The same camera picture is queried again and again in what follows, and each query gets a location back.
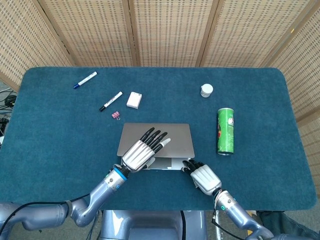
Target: small white box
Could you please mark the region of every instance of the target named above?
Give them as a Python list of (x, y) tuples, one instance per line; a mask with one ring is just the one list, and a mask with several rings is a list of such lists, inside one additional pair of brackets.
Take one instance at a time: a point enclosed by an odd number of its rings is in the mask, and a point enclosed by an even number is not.
[(126, 105), (130, 108), (138, 109), (141, 98), (142, 94), (132, 91)]

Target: woven screen panel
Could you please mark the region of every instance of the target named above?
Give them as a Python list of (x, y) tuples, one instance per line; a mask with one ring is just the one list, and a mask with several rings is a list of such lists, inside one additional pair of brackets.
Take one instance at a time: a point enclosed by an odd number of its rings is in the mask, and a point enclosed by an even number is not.
[(31, 0), (0, 1), (0, 71), (16, 85), (31, 67), (70, 66)]
[(310, 0), (225, 0), (204, 67), (259, 67)]
[(213, 0), (134, 0), (142, 66), (195, 67)]
[(285, 75), (297, 118), (320, 106), (320, 9), (271, 65)]
[(320, 195), (320, 118), (301, 126), (299, 132), (317, 194)]
[(41, 0), (80, 66), (132, 66), (121, 0)]

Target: chip can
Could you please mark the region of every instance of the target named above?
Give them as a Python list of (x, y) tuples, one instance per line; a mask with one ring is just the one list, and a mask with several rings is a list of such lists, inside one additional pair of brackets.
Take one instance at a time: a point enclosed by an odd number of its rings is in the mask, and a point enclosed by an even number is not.
[(217, 152), (220, 155), (234, 154), (234, 110), (220, 108), (218, 110), (218, 143)]

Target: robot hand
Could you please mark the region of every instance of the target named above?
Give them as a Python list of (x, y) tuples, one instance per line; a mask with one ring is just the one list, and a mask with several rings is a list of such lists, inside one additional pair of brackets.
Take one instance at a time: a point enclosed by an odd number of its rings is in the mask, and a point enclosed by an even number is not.
[(195, 187), (199, 188), (203, 193), (212, 195), (216, 189), (221, 188), (220, 179), (208, 165), (196, 162), (193, 159), (183, 161), (183, 164), (186, 167), (181, 170), (192, 177)]
[(121, 164), (130, 172), (138, 172), (144, 168), (151, 158), (171, 141), (170, 138), (167, 138), (160, 142), (168, 134), (167, 132), (164, 132), (156, 138), (160, 133), (160, 130), (155, 131), (149, 136), (153, 130), (155, 130), (154, 127), (150, 128), (140, 140), (133, 144), (123, 155)]

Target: black marker cap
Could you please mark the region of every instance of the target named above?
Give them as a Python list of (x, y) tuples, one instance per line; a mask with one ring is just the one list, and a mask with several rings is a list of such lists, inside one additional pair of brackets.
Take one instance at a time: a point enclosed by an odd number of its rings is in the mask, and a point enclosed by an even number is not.
[(100, 107), (99, 111), (102, 112), (105, 109), (106, 109), (106, 107), (103, 105), (102, 107)]

